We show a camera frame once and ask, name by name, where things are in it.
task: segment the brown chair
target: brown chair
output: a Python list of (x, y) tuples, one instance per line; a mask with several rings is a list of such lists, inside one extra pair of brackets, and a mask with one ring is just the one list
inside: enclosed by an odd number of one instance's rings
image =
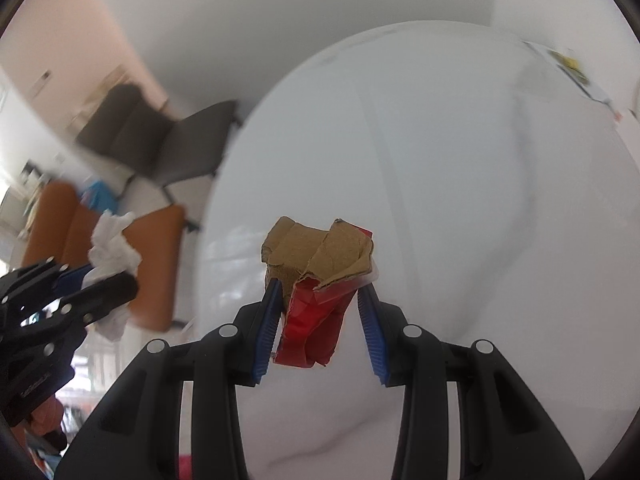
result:
[[(81, 205), (74, 188), (60, 181), (45, 186), (37, 207), (22, 264), (50, 256), (71, 267), (88, 264), (91, 234), (100, 215)], [(137, 218), (124, 230), (142, 256), (140, 290), (129, 303), (132, 322), (142, 328), (166, 332), (171, 327), (183, 226), (184, 208), (171, 205)]]

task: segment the round table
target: round table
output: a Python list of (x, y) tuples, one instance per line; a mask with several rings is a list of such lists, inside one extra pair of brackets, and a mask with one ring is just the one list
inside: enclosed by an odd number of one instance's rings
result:
[[(639, 403), (639, 185), (609, 109), (518, 38), (452, 22), (363, 32), (246, 122), (203, 222), (197, 327), (262, 297), (280, 216), (343, 218), (373, 232), (380, 299), (441, 340), (492, 340), (589, 476)], [(238, 388), (255, 479), (390, 477), (402, 388), (373, 375), (356, 310), (326, 368), (271, 364)]]

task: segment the white wall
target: white wall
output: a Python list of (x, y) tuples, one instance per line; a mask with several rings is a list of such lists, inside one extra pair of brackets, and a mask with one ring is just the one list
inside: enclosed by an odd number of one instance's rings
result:
[(34, 113), (1, 70), (0, 85), (8, 89), (0, 110), (0, 176), (18, 182), (25, 163), (32, 160), (78, 189), (94, 181), (91, 168)]
[(105, 0), (189, 111), (240, 97), (244, 111), (287, 72), (357, 32), (409, 20), (488, 25), (493, 0)]
[(586, 73), (624, 111), (640, 78), (640, 44), (613, 0), (495, 0), (494, 27), (573, 50)]
[(51, 71), (30, 104), (61, 136), (89, 94), (119, 65), (152, 104), (166, 100), (102, 0), (25, 0), (0, 38), (0, 65), (25, 96)]

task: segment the crumpled cardboard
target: crumpled cardboard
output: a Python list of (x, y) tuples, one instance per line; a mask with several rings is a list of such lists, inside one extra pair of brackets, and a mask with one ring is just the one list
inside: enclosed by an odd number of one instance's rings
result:
[(303, 368), (329, 362), (347, 306), (374, 277), (372, 252), (371, 233), (341, 219), (328, 231), (286, 216), (276, 222), (262, 245), (266, 283), (282, 282), (287, 307), (275, 362)]

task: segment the white tissue paper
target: white tissue paper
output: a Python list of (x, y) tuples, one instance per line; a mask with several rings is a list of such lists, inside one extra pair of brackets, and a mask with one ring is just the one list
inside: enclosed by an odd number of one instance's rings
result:
[[(93, 269), (82, 280), (82, 288), (124, 271), (138, 275), (142, 257), (122, 234), (135, 219), (133, 213), (124, 216), (114, 215), (109, 210), (102, 213), (91, 235), (94, 246), (89, 250), (89, 263)], [(108, 316), (97, 321), (96, 332), (110, 341), (119, 341), (129, 319), (128, 305), (129, 303), (125, 303), (114, 308)]]

